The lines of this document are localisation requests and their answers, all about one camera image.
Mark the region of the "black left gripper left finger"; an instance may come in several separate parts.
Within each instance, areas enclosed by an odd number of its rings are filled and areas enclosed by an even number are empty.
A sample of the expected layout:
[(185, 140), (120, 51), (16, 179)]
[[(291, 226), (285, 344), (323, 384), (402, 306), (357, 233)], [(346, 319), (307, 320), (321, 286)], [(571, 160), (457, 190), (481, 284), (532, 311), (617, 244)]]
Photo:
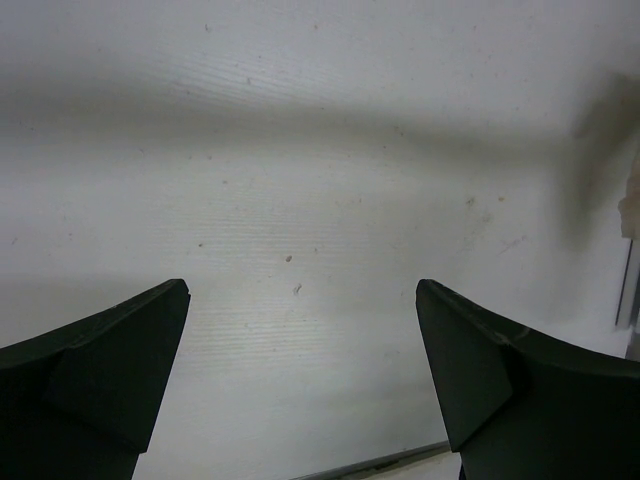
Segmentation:
[(130, 479), (147, 452), (186, 323), (171, 279), (1, 350), (4, 479)]

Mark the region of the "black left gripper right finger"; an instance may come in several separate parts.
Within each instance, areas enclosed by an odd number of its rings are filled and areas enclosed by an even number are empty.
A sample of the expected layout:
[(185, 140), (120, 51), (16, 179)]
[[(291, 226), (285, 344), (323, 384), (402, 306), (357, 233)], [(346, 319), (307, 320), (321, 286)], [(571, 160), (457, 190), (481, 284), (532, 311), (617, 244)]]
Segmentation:
[(464, 479), (635, 479), (639, 365), (421, 280), (416, 309)]

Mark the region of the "beige trousers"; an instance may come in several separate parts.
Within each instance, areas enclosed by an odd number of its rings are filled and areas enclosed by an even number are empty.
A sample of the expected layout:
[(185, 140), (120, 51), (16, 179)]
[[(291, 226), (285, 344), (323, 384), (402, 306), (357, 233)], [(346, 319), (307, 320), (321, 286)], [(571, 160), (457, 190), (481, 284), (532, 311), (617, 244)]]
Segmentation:
[(623, 238), (640, 238), (640, 188), (639, 174), (632, 174), (627, 181), (625, 196), (618, 204)]

